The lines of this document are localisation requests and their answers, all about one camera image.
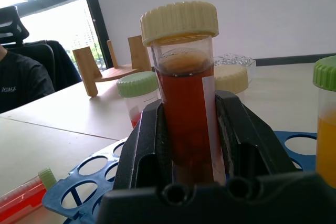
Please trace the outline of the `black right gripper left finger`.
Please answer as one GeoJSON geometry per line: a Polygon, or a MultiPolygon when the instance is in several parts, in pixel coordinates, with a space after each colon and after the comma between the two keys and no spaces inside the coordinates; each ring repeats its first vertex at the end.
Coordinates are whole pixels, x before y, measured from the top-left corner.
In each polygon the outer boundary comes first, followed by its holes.
{"type": "Polygon", "coordinates": [[[123,145],[114,190],[163,188],[172,182],[169,135],[161,100],[147,105],[123,145]]]}

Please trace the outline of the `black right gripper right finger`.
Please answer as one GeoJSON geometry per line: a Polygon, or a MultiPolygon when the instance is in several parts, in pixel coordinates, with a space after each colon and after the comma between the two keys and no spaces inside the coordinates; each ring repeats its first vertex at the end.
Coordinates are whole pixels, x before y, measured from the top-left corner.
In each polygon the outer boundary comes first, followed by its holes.
{"type": "Polygon", "coordinates": [[[216,91],[220,142],[228,181],[242,178],[298,180],[298,171],[271,127],[228,91],[216,91]]]}

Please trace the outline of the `brown liquid tube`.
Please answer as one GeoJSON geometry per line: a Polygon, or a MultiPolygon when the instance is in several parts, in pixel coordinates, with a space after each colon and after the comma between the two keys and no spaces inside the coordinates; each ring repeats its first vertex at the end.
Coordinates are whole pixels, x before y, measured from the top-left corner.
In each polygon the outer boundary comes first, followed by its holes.
{"type": "Polygon", "coordinates": [[[140,25],[159,79],[175,180],[225,184],[215,105],[216,7],[201,1],[167,4],[146,12],[140,25]]]}

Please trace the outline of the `test tube with cream cap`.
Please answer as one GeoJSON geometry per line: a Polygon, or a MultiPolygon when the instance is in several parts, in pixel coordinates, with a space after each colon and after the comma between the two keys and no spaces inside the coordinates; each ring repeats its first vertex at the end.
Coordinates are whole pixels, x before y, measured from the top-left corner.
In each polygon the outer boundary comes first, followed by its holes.
{"type": "Polygon", "coordinates": [[[214,77],[216,90],[238,94],[249,86],[247,69],[241,65],[215,66],[214,77]]]}

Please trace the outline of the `blue test tube rack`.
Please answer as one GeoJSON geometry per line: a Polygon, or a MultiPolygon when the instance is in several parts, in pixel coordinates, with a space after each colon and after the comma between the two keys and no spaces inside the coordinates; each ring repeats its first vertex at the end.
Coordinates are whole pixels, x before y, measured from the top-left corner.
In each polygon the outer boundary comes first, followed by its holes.
{"type": "MultiPolygon", "coordinates": [[[[316,166],[317,134],[311,132],[274,131],[281,145],[302,171],[313,171],[316,166]]],[[[106,179],[108,171],[118,166],[122,148],[127,138],[121,139],[86,158],[73,168],[68,177],[56,182],[47,190],[42,205],[66,217],[63,224],[95,224],[101,197],[111,190],[114,177],[106,179]],[[80,174],[82,167],[94,159],[102,158],[106,164],[89,175],[80,174]]]]}

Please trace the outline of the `wooden rack with pegs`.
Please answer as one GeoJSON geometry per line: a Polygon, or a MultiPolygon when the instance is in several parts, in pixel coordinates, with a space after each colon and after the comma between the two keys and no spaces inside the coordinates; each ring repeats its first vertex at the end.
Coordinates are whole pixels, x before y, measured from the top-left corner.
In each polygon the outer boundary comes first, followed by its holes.
{"type": "Polygon", "coordinates": [[[100,71],[93,57],[90,47],[75,49],[75,57],[86,93],[89,97],[96,97],[98,89],[96,83],[118,80],[124,76],[144,71],[151,71],[149,54],[147,48],[142,43],[140,35],[128,38],[131,63],[120,65],[117,62],[112,41],[107,41],[107,46],[113,63],[113,67],[100,71]]]}

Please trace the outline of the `red liquid tube, green cap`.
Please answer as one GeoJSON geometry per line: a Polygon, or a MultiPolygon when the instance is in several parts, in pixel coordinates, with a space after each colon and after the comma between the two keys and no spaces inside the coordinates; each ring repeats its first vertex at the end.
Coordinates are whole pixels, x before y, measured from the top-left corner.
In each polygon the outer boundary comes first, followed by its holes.
{"type": "Polygon", "coordinates": [[[159,99],[158,80],[153,71],[137,72],[117,82],[119,95],[124,98],[132,127],[135,128],[144,108],[159,99]]]}
{"type": "Polygon", "coordinates": [[[50,168],[0,197],[0,224],[13,224],[42,206],[42,199],[55,183],[50,168]]]}

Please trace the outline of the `clear plastic tray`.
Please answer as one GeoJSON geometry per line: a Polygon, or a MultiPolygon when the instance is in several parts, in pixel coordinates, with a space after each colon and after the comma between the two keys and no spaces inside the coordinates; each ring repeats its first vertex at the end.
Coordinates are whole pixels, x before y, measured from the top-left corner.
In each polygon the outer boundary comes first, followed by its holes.
{"type": "Polygon", "coordinates": [[[248,82],[251,83],[255,69],[256,69],[256,60],[251,57],[246,57],[236,54],[223,54],[214,57],[214,65],[240,65],[247,69],[248,82]]]}

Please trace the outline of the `orange liquid tube, green cap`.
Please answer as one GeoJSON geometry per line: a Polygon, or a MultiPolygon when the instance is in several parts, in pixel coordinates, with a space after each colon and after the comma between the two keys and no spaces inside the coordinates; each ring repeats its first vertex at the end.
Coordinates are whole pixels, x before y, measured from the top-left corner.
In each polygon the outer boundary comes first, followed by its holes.
{"type": "Polygon", "coordinates": [[[314,64],[313,84],[318,88],[316,171],[336,189],[336,55],[314,64]]]}

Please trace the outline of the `person in black shirt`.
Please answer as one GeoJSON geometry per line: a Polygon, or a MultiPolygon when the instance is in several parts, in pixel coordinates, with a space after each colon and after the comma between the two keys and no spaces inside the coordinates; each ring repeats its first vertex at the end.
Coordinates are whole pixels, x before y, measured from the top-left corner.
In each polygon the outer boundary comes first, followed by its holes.
{"type": "Polygon", "coordinates": [[[42,64],[0,45],[0,113],[54,92],[52,80],[42,64]]]}

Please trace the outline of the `black office chair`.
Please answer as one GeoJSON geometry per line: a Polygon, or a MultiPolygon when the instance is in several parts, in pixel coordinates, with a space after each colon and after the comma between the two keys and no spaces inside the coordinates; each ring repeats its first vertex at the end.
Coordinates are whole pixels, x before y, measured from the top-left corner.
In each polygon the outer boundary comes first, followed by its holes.
{"type": "Polygon", "coordinates": [[[55,91],[81,82],[74,63],[63,46],[54,40],[40,40],[24,43],[28,30],[20,20],[17,7],[0,8],[0,44],[16,54],[30,57],[42,64],[55,91]]]}

